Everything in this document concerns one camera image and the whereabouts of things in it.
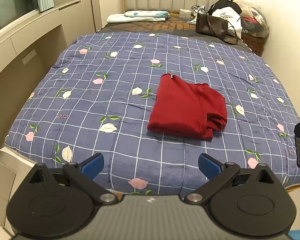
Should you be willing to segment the dark brown shoulder bag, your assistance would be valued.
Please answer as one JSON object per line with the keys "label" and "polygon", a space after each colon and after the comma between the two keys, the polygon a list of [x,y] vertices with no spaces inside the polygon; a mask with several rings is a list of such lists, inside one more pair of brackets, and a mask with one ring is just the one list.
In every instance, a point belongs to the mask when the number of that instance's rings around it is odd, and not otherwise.
{"label": "dark brown shoulder bag", "polygon": [[[229,24],[235,32],[233,35],[236,40],[235,42],[230,42],[226,38]],[[204,9],[199,9],[197,12],[196,32],[199,34],[217,37],[219,40],[230,45],[238,44],[238,37],[234,26],[228,20],[208,15]]]}

